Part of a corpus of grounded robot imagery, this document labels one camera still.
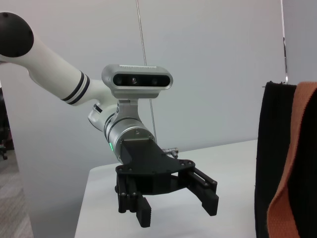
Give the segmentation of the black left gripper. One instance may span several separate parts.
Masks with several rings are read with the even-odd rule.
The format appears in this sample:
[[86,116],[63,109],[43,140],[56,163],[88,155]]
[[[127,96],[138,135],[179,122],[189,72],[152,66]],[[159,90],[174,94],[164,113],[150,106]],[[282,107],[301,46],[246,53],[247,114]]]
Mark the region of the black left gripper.
[[142,228],[151,224],[152,209],[143,195],[190,190],[210,215],[217,214],[217,182],[195,168],[191,160],[166,155],[151,139],[125,140],[121,144],[122,165],[116,167],[115,191],[118,211],[135,213]]

